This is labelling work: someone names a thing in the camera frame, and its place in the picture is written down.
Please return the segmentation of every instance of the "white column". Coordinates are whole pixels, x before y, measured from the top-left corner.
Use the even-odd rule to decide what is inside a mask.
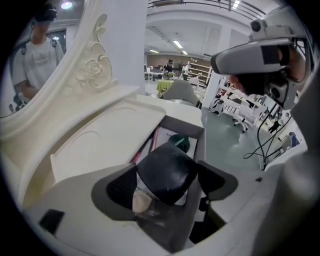
[[[228,26],[223,26],[221,29],[219,44],[216,51],[217,53],[222,52],[229,48],[230,36],[231,36],[231,28]],[[216,74],[214,71],[212,71],[212,75],[211,75],[209,84],[206,87],[206,92],[205,92],[205,96],[202,103],[202,106],[204,108],[209,108],[211,102],[216,97],[220,78],[221,78],[220,74]]]
[[[68,50],[78,31],[79,25],[67,26],[65,30],[65,49]]]
[[[145,93],[144,49],[148,0],[104,0],[107,14],[103,46],[112,77],[121,85],[139,86]]]

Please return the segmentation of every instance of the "person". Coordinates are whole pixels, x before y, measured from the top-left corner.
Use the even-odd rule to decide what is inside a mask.
[[[276,129],[278,129],[278,127],[280,126],[280,124],[278,123],[278,121],[274,121],[273,125],[268,129],[269,133],[273,133]]]
[[[164,73],[164,78],[169,79],[169,77],[172,77],[173,71],[175,70],[173,66],[173,60],[169,59],[167,64],[163,66],[163,73]]]
[[[11,113],[14,112],[14,106],[12,106],[12,104],[9,105],[9,110],[11,111]]]
[[[183,80],[187,81],[189,68],[191,68],[191,64],[185,65],[184,69],[182,70]]]
[[[283,52],[281,51],[280,47],[278,48],[278,57],[279,57],[280,62],[284,59],[284,55],[283,55]],[[289,75],[291,76],[291,78],[293,78],[297,82],[300,82],[305,78],[306,62],[303,59],[303,57],[301,56],[301,54],[293,46],[290,46],[288,49],[288,64],[287,65],[290,67],[290,74]],[[241,75],[231,75],[229,77],[229,81],[230,81],[230,83],[233,83],[234,87],[236,87],[237,89],[239,89],[243,93],[248,94],[239,79],[240,76]],[[248,74],[248,75],[244,74],[244,75],[242,75],[242,80],[246,84],[248,84],[248,83],[250,83],[249,81],[254,81],[254,76],[252,74]]]
[[[46,37],[49,25],[57,17],[57,10],[45,4],[31,22],[30,41],[23,44],[13,61],[13,84],[24,97],[32,99],[54,72],[64,53],[57,40]]]

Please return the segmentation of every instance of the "white chair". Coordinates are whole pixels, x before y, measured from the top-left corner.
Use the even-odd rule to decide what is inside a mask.
[[[260,119],[260,117],[263,115],[263,113],[266,111],[266,106],[260,106],[256,108],[253,111],[248,110],[249,103],[246,101],[242,101],[241,105],[246,106],[246,108],[240,107],[239,113],[237,116],[233,117],[233,120],[237,120],[237,122],[234,123],[234,126],[237,126],[238,124],[242,125],[243,133],[245,133],[248,130],[248,125],[250,127],[253,127],[256,122]]]

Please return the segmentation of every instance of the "mirror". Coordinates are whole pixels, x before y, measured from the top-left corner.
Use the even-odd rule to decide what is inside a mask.
[[[70,47],[85,0],[49,0],[26,25],[1,80],[0,118],[24,108],[41,90]]]

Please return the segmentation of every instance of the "man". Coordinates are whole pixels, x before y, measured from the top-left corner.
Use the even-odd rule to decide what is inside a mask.
[[[164,67],[163,67],[163,72],[165,72],[165,73],[173,72],[175,69],[174,66],[172,65],[173,62],[174,61],[172,59],[169,59],[167,64],[164,65]]]
[[[169,78],[173,76],[173,71],[175,69],[172,65],[173,62],[174,61],[172,59],[169,59],[167,64],[163,67],[164,79],[166,80],[169,80]]]
[[[184,69],[182,70],[183,80],[187,81],[189,68],[191,68],[191,64],[185,65]]]
[[[59,41],[49,39],[49,25],[57,17],[57,10],[45,4],[31,23],[30,41],[22,45],[13,61],[12,80],[23,96],[32,99],[54,72],[64,53]]]

